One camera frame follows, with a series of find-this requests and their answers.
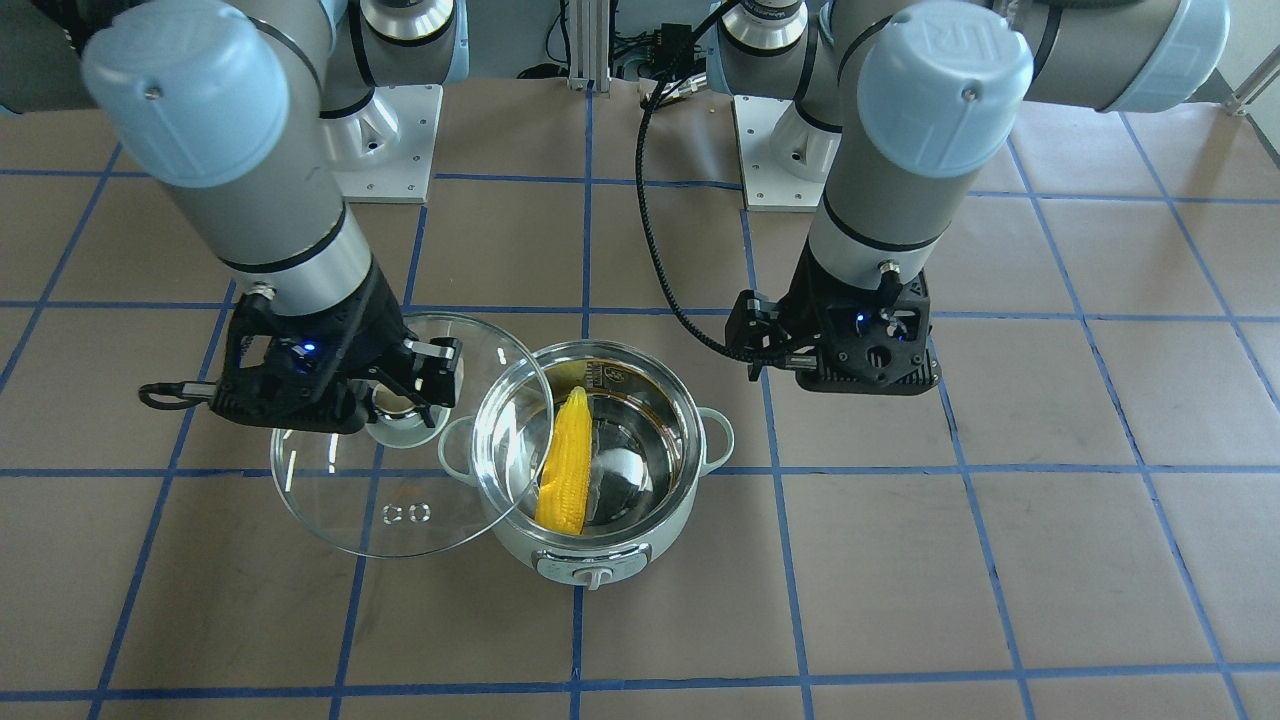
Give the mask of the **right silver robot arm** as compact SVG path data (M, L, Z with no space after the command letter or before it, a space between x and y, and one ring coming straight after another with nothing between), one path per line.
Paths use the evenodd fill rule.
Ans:
M104 110L239 286L221 377L145 405L399 448L447 423L461 343L407 323L339 174L415 160L429 118L381 92L463 79L467 41L462 1L3 4L3 113Z

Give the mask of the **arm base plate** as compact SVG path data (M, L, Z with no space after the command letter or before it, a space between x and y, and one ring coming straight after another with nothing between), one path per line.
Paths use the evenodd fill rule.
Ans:
M808 123L791 101L735 95L732 109L745 208L814 211L840 135Z
M328 167L347 201L428 201L443 99L439 85L380 87L362 108L320 120Z

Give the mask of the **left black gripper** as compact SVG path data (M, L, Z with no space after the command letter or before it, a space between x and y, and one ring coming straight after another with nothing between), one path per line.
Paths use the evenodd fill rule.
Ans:
M772 302L742 291L726 322L726 345L748 359L750 380L764 366L795 374L810 392L923 395L940 383L931 351L931 295L918 273L896 264L872 273L873 287L846 284L803 249L787 293Z

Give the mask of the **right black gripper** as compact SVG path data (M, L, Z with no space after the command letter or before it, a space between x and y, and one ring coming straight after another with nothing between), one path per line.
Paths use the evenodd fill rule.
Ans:
M411 331L379 266L328 310L285 316L280 307L260 293L236 305L209 401L216 415L247 427L351 434L371 418L367 382L413 409L456 405L463 341Z

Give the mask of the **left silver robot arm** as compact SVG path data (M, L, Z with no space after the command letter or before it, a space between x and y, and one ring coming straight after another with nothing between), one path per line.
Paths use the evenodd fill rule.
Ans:
M925 263L1024 101L1165 111L1217 65L1225 1L736 1L708 67L833 143L787 292L746 290L726 347L751 379L919 395L937 383Z

